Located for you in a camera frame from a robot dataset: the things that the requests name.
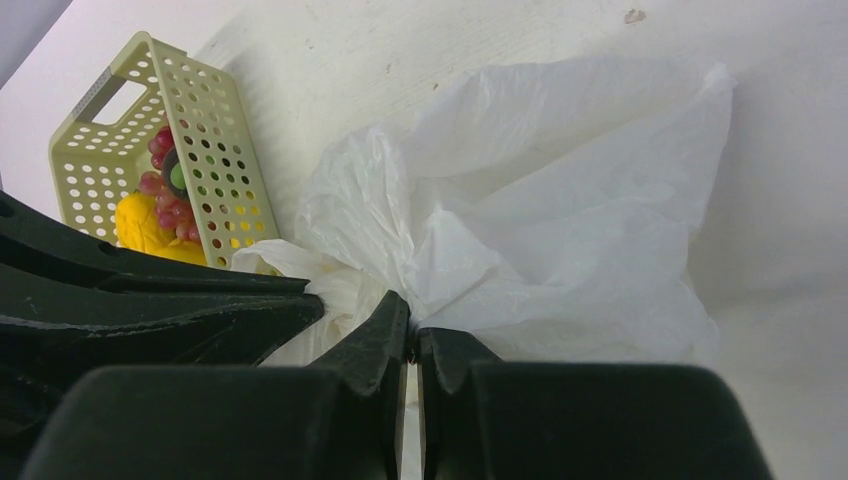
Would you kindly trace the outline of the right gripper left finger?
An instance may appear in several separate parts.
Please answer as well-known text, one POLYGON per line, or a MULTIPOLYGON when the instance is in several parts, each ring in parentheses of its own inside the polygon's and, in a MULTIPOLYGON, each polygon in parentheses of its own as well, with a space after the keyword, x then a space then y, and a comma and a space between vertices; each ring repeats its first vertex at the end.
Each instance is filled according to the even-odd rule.
POLYGON ((109 367, 50 418, 25 479, 396 479, 407 303, 305 367, 109 367))

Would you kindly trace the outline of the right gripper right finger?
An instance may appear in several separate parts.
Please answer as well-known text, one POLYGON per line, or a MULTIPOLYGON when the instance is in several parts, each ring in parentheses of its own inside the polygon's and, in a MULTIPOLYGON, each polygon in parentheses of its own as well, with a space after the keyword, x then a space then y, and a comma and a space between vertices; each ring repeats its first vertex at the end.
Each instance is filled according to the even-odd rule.
POLYGON ((427 479, 768 479, 732 391, 693 366, 533 363, 420 332, 427 479))

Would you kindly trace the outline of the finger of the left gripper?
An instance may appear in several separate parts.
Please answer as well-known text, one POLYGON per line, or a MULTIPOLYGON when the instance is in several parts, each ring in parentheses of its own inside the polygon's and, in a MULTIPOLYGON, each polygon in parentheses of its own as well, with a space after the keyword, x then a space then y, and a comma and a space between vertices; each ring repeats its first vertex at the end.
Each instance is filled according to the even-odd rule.
POLYGON ((1 194, 1 263, 84 288, 241 295, 303 294, 305 279, 218 270, 115 247, 1 194))
POLYGON ((17 477, 71 387, 108 366, 256 365, 315 323, 305 282, 198 268, 185 275, 1 270, 1 475, 17 477))

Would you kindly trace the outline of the white plastic bag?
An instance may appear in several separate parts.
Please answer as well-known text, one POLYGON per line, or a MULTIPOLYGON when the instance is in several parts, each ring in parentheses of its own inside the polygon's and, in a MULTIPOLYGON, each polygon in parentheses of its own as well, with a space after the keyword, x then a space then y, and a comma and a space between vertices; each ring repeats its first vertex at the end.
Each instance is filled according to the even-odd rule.
POLYGON ((328 147, 293 240, 244 248, 233 269, 307 279, 342 331, 391 290, 415 329, 510 360, 708 363, 718 328, 686 269, 734 85, 689 59, 485 67, 411 127, 328 147))

